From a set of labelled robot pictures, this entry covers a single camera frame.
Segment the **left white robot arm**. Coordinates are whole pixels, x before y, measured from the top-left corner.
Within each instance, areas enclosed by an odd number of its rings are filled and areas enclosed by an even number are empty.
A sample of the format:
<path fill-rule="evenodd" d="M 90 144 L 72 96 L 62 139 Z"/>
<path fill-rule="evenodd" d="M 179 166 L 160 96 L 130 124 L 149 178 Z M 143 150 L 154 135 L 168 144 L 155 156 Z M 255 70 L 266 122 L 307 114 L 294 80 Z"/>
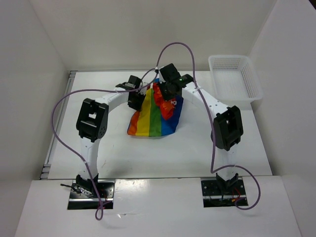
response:
<path fill-rule="evenodd" d="M 82 103 L 76 129 L 81 140 L 80 154 L 84 162 L 76 176 L 76 186 L 89 198 L 97 196 L 99 190 L 98 150 L 107 131 L 109 113 L 125 102 L 131 108 L 140 110 L 147 90 L 142 86 L 140 78 L 130 76 L 127 82 L 116 85 L 113 93 L 96 99 L 86 98 Z"/>

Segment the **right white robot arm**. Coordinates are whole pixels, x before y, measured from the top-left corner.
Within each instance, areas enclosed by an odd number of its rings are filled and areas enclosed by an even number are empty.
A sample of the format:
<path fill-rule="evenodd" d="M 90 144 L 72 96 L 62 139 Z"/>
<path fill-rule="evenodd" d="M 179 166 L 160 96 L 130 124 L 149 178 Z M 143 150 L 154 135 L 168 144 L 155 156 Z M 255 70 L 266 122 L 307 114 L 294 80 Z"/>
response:
<path fill-rule="evenodd" d="M 238 173 L 234 166 L 237 161 L 237 146 L 243 135 L 241 112 L 237 106 L 229 107 L 218 101 L 203 88 L 193 76 L 180 75 L 174 64 L 156 68 L 159 74 L 158 86 L 163 99 L 170 99 L 176 95 L 182 96 L 196 107 L 207 112 L 211 125 L 211 140 L 220 161 L 220 167 L 214 169 L 215 158 L 211 161 L 211 170 L 216 174 L 216 187 L 222 194 L 230 193 L 237 185 Z"/>

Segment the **rainbow striped shorts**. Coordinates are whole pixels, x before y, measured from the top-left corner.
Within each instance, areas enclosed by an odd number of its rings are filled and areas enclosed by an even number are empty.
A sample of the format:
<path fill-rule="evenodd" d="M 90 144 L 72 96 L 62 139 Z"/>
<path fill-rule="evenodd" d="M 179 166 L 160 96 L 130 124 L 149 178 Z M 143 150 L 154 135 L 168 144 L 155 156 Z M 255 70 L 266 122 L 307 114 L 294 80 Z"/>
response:
<path fill-rule="evenodd" d="M 162 137 L 175 133 L 184 99 L 177 95 L 169 101 L 162 97 L 158 83 L 146 91 L 141 110 L 130 119 L 127 134 L 140 137 Z"/>

